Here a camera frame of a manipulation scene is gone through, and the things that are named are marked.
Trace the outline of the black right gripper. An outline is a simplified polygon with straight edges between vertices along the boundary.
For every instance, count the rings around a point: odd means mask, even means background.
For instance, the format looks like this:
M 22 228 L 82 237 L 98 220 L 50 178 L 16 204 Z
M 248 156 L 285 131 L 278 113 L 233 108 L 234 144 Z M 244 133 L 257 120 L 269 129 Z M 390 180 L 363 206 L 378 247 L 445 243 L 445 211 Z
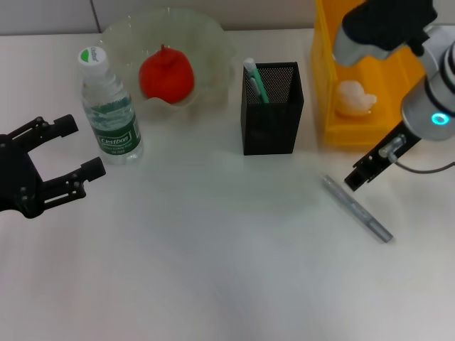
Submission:
M 353 166 L 353 170 L 344 179 L 344 183 L 355 192 L 398 161 L 399 157 L 408 152 L 420 140 L 401 121 L 377 144 L 370 154 L 362 157 Z

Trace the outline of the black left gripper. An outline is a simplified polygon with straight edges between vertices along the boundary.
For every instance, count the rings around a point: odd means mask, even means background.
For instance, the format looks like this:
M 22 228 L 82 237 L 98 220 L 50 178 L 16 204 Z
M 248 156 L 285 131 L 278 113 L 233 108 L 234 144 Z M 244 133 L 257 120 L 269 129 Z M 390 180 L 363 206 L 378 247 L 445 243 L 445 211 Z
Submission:
M 94 181 L 106 174 L 100 157 L 82 164 L 77 170 L 41 183 L 28 155 L 29 151 L 57 137 L 64 138 L 78 131 L 72 115 L 56 119 L 52 124 L 43 117 L 24 124 L 9 134 L 1 135 L 1 211 L 14 210 L 33 219 L 44 210 L 64 205 L 86 196 L 85 181 Z

